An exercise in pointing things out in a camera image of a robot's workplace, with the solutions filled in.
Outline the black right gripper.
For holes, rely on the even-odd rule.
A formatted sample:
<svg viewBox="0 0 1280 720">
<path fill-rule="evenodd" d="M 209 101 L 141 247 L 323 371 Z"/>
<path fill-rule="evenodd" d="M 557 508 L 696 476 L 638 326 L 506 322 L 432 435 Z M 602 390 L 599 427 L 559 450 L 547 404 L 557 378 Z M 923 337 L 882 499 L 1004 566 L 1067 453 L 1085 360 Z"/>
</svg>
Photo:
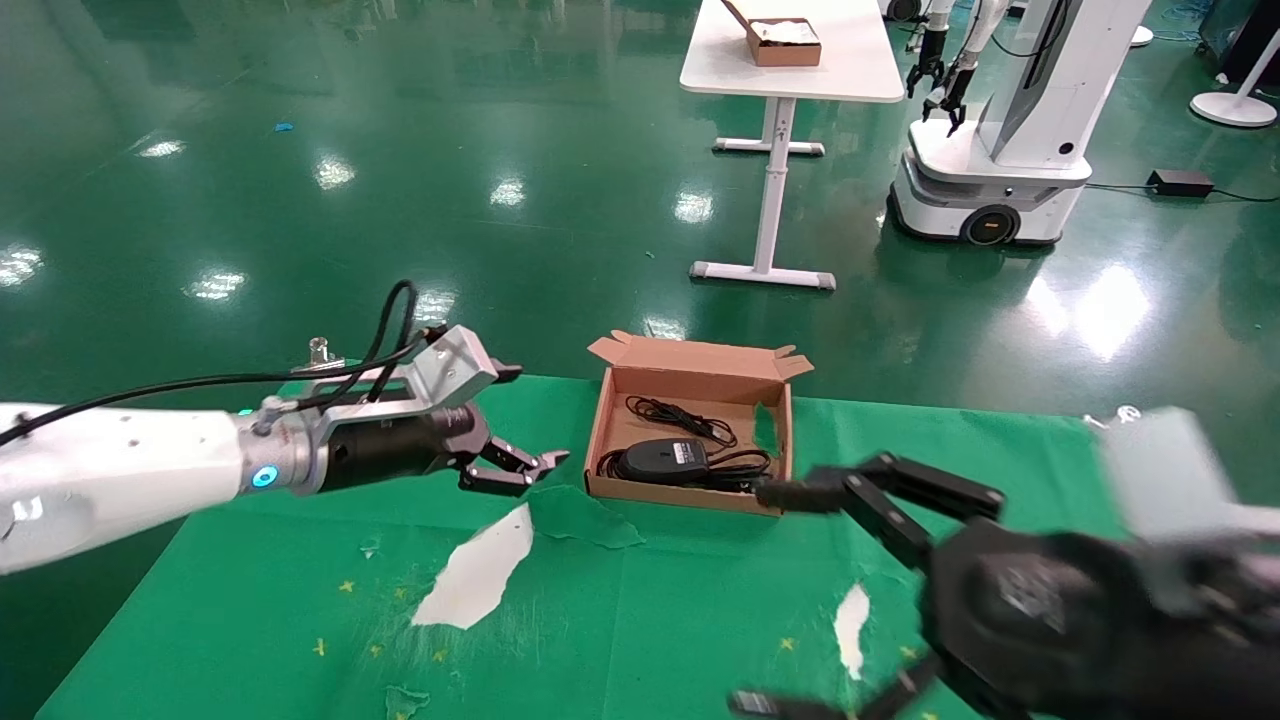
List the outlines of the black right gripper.
<svg viewBox="0 0 1280 720">
<path fill-rule="evenodd" d="M 1010 530 L 993 523 L 1001 491 L 893 454 L 758 483 L 755 498 L 785 512 L 844 512 L 905 568 L 925 570 L 922 634 L 933 653 L 854 710 L 742 689 L 728 696 L 736 717 L 896 719 L 938 684 L 983 719 L 1277 716 L 1272 559 L 1230 547 L 1176 553 L 1174 592 L 1158 601 L 1139 544 Z M 933 547 L 897 498 L 987 520 Z"/>
</svg>

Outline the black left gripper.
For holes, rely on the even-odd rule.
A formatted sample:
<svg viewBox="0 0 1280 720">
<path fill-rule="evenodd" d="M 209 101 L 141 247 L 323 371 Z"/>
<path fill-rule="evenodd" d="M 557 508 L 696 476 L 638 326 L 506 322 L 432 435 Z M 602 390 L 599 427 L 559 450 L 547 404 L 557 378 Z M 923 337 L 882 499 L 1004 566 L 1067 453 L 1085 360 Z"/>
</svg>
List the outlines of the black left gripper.
<svg viewBox="0 0 1280 720">
<path fill-rule="evenodd" d="M 344 424 L 326 442 L 325 489 L 424 477 L 463 466 L 480 455 L 494 468 L 462 469 L 461 489 L 524 496 L 536 482 L 531 477 L 544 477 L 570 457 L 563 448 L 530 454 L 508 441 L 490 438 L 490 427 L 472 405 Z"/>
</svg>

